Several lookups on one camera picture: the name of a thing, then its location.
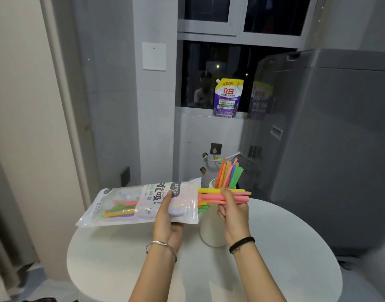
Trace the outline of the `person's right forearm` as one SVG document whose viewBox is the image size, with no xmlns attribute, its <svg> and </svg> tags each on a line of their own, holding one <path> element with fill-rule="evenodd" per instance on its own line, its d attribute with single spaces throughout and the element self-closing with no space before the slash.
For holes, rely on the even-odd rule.
<svg viewBox="0 0 385 302">
<path fill-rule="evenodd" d="M 287 302 L 255 243 L 233 253 L 247 302 Z"/>
</svg>

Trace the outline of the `white window frame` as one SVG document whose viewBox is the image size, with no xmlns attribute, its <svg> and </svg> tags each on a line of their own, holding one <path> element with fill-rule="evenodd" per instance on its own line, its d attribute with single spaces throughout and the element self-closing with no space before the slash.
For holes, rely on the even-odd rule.
<svg viewBox="0 0 385 302">
<path fill-rule="evenodd" d="M 178 0 L 176 106 L 212 109 L 215 81 L 244 80 L 247 112 L 258 63 L 300 50 L 319 0 Z"/>
</svg>

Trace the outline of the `grey washing machine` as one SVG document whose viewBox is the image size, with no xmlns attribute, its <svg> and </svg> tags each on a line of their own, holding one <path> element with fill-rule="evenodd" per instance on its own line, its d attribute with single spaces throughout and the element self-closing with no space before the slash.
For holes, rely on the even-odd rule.
<svg viewBox="0 0 385 302">
<path fill-rule="evenodd" d="M 385 241 L 385 52 L 311 49 L 259 61 L 238 186 L 309 224 L 340 258 Z"/>
</svg>

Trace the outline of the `loose coloured straws in packet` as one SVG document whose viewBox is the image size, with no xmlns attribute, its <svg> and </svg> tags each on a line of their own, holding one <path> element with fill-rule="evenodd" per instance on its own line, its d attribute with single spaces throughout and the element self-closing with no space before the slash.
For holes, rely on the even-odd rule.
<svg viewBox="0 0 385 302">
<path fill-rule="evenodd" d="M 133 217 L 138 200 L 113 200 L 114 206 L 105 209 L 101 214 L 103 218 Z"/>
</svg>

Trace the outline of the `person's left forearm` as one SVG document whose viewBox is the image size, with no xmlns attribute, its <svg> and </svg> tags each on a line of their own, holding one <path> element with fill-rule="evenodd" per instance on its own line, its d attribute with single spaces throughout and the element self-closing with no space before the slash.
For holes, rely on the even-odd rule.
<svg viewBox="0 0 385 302">
<path fill-rule="evenodd" d="M 146 246 L 146 258 L 128 302 L 167 302 L 177 262 L 175 250 L 158 241 Z"/>
</svg>

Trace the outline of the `cream cylindrical cup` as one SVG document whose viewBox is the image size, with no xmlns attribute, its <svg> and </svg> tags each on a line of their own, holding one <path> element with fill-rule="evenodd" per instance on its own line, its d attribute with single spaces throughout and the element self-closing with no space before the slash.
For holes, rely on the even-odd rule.
<svg viewBox="0 0 385 302">
<path fill-rule="evenodd" d="M 217 212 L 218 204 L 210 204 L 200 218 L 200 237 L 205 244 L 214 248 L 226 245 L 225 224 Z"/>
</svg>

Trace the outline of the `person's left hand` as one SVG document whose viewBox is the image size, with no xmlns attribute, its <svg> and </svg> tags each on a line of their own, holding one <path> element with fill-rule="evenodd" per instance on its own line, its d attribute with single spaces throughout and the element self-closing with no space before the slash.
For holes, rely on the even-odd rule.
<svg viewBox="0 0 385 302">
<path fill-rule="evenodd" d="M 170 217 L 158 217 L 157 213 L 153 240 L 171 246 L 178 253 L 182 242 L 183 230 L 183 223 L 171 222 Z"/>
</svg>

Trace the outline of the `clear plastic straw packet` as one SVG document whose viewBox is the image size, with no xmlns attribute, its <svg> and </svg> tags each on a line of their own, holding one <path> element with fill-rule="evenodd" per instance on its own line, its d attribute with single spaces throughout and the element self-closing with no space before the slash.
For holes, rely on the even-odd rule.
<svg viewBox="0 0 385 302">
<path fill-rule="evenodd" d="M 173 191 L 169 206 L 172 222 L 198 224 L 198 190 L 201 179 L 188 182 L 166 182 L 143 186 L 106 188 L 99 192 L 76 226 L 79 228 L 131 225 L 154 222 L 162 200 L 169 190 Z M 133 217 L 103 218 L 105 209 L 114 206 L 113 200 L 138 200 Z"/>
</svg>

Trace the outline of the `bundle of pink yellow straws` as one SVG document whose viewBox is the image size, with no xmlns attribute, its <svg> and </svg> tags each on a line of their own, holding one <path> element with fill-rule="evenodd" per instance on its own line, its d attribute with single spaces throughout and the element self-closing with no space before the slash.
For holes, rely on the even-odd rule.
<svg viewBox="0 0 385 302">
<path fill-rule="evenodd" d="M 243 189 L 226 189 L 231 191 L 237 204 L 249 202 L 249 196 L 251 196 L 251 192 L 247 192 Z M 199 213 L 207 211 L 212 205 L 227 203 L 219 188 L 199 188 L 197 199 L 197 208 Z"/>
</svg>

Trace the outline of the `bunch of neon straws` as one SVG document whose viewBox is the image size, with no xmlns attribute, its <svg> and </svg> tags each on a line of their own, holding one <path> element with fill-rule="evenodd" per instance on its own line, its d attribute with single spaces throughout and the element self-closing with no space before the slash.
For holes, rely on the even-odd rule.
<svg viewBox="0 0 385 302">
<path fill-rule="evenodd" d="M 218 162 L 220 162 L 220 168 L 216 178 L 215 188 L 237 188 L 238 181 L 244 172 L 243 167 L 240 166 L 239 159 L 237 157 L 224 157 Z"/>
</svg>

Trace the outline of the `white wall switch plate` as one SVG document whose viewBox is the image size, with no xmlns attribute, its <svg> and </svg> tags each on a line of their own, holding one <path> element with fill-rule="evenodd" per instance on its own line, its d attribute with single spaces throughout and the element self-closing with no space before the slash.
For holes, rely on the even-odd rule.
<svg viewBox="0 0 385 302">
<path fill-rule="evenodd" d="M 142 42 L 143 70 L 166 71 L 166 44 Z"/>
</svg>

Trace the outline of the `black wrist band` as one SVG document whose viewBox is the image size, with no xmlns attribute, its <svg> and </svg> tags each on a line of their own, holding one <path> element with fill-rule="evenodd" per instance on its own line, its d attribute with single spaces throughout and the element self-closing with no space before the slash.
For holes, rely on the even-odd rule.
<svg viewBox="0 0 385 302">
<path fill-rule="evenodd" d="M 248 236 L 248 237 L 245 237 L 243 239 L 238 240 L 237 242 L 235 242 L 233 245 L 230 246 L 230 248 L 229 248 L 230 254 L 233 254 L 241 246 L 243 246 L 247 243 L 255 243 L 255 238 L 252 236 Z"/>
</svg>

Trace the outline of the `person's right hand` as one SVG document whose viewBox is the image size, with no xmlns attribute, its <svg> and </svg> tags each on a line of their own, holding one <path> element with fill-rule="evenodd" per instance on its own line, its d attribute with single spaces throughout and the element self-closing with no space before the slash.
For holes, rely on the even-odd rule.
<svg viewBox="0 0 385 302">
<path fill-rule="evenodd" d="M 225 239 L 229 247 L 238 240 L 251 236 L 249 207 L 246 203 L 236 203 L 236 206 L 219 204 L 217 214 L 225 223 Z"/>
</svg>

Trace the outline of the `purple detergent pouch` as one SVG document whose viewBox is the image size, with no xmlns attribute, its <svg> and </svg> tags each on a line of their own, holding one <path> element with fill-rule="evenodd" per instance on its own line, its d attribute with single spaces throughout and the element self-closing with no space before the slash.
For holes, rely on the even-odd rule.
<svg viewBox="0 0 385 302">
<path fill-rule="evenodd" d="M 223 78 L 216 80 L 214 92 L 213 116 L 234 118 L 236 116 L 244 80 Z"/>
</svg>

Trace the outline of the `white door frame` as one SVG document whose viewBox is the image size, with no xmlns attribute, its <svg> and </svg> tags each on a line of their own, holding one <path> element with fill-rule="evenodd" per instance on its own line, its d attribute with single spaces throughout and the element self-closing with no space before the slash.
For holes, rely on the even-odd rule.
<svg viewBox="0 0 385 302">
<path fill-rule="evenodd" d="M 40 0 L 84 209 L 99 190 L 86 88 L 71 0 Z"/>
</svg>

